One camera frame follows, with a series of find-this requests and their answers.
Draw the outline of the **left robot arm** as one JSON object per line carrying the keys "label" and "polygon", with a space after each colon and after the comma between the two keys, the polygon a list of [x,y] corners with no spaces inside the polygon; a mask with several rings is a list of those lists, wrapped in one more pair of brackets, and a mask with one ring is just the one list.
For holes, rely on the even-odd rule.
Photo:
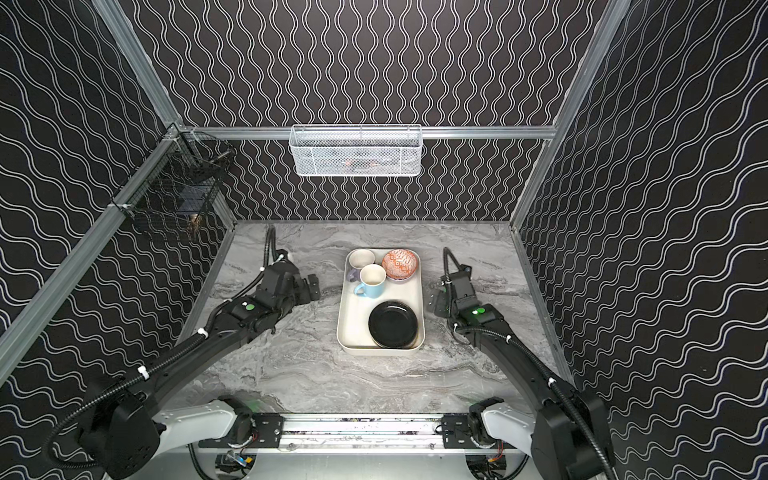
{"label": "left robot arm", "polygon": [[62,470],[101,468],[114,479],[135,474],[171,432],[155,418],[171,397],[219,359],[274,332],[295,307],[320,297],[314,274],[265,270],[253,293],[222,303],[205,326],[156,361],[131,376],[91,384],[83,403],[47,434],[43,458]]}

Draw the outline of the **orange patterned bowl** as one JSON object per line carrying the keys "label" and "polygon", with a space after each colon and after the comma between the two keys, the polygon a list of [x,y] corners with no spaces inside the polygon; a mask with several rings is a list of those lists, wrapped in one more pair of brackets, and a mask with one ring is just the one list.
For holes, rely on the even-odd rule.
{"label": "orange patterned bowl", "polygon": [[381,262],[387,275],[398,275],[418,270],[419,258],[416,253],[407,249],[393,249],[387,252]]}

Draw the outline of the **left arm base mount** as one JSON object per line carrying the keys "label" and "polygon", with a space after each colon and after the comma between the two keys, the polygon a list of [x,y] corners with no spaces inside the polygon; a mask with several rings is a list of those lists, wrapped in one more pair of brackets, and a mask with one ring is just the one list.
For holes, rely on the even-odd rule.
{"label": "left arm base mount", "polygon": [[200,448],[277,448],[282,436],[284,417],[277,413],[253,413],[249,420],[240,415],[229,432],[218,439],[201,440]]}

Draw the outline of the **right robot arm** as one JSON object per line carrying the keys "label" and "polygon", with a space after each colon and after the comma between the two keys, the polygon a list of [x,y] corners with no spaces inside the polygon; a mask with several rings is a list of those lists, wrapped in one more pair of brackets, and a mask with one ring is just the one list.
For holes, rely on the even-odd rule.
{"label": "right robot arm", "polygon": [[614,479],[607,409],[550,369],[513,332],[503,315],[474,296],[461,301],[443,286],[430,299],[449,330],[489,357],[526,400],[533,415],[529,456],[544,479]]}

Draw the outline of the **lavender mug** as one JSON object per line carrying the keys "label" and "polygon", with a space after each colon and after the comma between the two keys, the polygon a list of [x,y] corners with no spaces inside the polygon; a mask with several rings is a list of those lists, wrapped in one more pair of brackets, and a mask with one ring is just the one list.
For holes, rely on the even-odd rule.
{"label": "lavender mug", "polygon": [[346,279],[349,282],[357,282],[363,268],[376,262],[376,255],[369,249],[355,249],[348,255],[349,270]]}

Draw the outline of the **light blue mug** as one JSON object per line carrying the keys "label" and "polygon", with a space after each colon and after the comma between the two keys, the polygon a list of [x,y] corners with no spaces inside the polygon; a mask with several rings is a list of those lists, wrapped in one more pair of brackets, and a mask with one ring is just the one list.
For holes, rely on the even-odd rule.
{"label": "light blue mug", "polygon": [[386,270],[377,264],[370,264],[359,272],[360,283],[355,287],[354,294],[359,297],[376,299],[384,291],[387,280]]}

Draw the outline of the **lavender bowl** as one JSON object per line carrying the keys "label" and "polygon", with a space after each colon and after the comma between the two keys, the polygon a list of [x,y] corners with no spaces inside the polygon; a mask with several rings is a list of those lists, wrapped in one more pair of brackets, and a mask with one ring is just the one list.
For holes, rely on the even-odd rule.
{"label": "lavender bowl", "polygon": [[409,281],[411,278],[413,278],[418,273],[417,270],[406,272],[404,274],[398,274],[398,275],[387,275],[387,278],[395,283],[403,283]]}

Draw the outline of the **black plate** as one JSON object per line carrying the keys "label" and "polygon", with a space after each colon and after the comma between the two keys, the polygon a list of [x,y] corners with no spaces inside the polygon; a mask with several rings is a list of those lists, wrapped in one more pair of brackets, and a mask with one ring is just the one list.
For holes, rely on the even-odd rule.
{"label": "black plate", "polygon": [[376,305],[368,319],[373,341],[382,348],[410,348],[418,333],[414,311],[400,301],[388,300]]}

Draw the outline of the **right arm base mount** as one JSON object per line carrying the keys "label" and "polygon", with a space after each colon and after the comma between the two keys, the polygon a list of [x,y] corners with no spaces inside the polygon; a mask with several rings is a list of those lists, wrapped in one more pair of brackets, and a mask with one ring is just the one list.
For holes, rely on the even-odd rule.
{"label": "right arm base mount", "polygon": [[517,448],[529,444],[532,417],[516,411],[490,411],[481,414],[444,414],[435,432],[442,438],[444,449],[494,450],[499,447]]}

